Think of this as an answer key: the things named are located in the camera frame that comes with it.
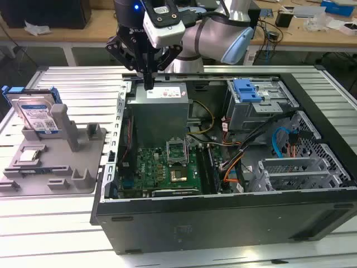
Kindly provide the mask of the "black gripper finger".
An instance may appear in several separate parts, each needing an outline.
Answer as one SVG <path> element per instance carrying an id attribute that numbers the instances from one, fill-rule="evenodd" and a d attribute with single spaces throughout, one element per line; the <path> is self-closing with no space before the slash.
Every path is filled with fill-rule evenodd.
<path id="1" fill-rule="evenodd" d="M 181 45 L 171 45 L 164 53 L 162 49 L 149 48 L 149 90 L 153 89 L 156 73 L 165 70 L 181 51 Z"/>
<path id="2" fill-rule="evenodd" d="M 146 51 L 141 47 L 137 35 L 124 38 L 119 35 L 113 36 L 107 41 L 105 49 L 128 70 L 135 70 L 144 81 L 144 89 L 150 90 L 151 73 L 144 58 Z"/>

